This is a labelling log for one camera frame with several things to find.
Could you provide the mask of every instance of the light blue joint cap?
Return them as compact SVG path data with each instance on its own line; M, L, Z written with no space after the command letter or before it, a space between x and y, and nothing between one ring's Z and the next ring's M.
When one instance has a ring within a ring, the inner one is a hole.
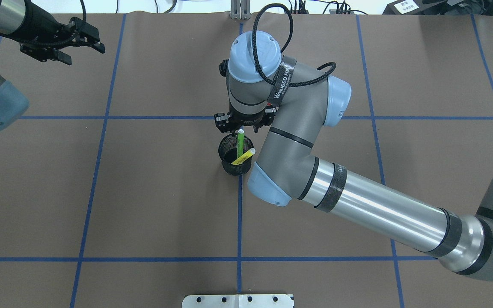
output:
M327 117L324 126L336 126L349 105L351 98L351 86L347 82L328 76L328 104Z
M248 189L256 197L280 207L288 204L292 198L287 195L268 175L254 163L254 169L248 179Z
M258 49L258 60L262 71L270 76L281 63L279 43L268 33L257 31L256 49ZM241 34L231 45L228 68L231 76L240 82L255 83L263 80L254 65L252 31Z
M0 130L16 121L29 106L29 100L10 81L3 82L0 86Z

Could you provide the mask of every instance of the green marker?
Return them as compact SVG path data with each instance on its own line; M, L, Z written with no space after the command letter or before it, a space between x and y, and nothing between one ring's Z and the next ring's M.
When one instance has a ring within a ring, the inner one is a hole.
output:
M245 131L239 129L237 131L237 158L241 157L243 154L243 145L245 140Z

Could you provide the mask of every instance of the black mesh pen holder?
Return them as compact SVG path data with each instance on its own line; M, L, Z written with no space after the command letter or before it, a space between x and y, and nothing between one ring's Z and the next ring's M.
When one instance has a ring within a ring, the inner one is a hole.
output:
M243 152L247 152L253 147L252 141L245 136ZM218 146L218 155L222 160L223 169L231 175L239 176L246 174L252 166L252 157L245 160L242 164L231 164L237 159L237 134L229 134L225 136L222 141L220 141L220 145Z

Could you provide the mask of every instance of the yellow highlighter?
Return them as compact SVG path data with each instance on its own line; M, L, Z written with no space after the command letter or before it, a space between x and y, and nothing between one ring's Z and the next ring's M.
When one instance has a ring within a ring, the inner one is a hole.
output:
M256 153L256 150L254 148L251 148L247 152L245 152L243 155L239 156L236 160L234 160L231 164L232 165L240 165L245 162L245 160L251 158L254 154Z

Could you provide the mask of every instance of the robotic arm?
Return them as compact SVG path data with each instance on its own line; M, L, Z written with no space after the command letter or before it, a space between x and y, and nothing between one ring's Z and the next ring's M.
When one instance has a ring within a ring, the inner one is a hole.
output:
M241 125L255 129L271 125L249 178L249 190L279 206L292 198L304 200L437 258L450 271L493 281L493 180L477 214L457 216L311 155L321 126L334 126L341 119L350 85L328 76L288 88L291 82L312 80L322 73L282 56L269 34L256 34L240 35L231 47L229 62L221 64L229 112L215 114L223 133ZM260 69L275 85L264 80Z
M58 23L52 15L31 0L0 0L0 36L20 43L20 51L41 62L60 61L71 65L71 57L60 49L68 46L88 46L105 53L98 29L83 19L73 17L67 25ZM0 76L0 130L11 125L29 107L29 101L11 82Z

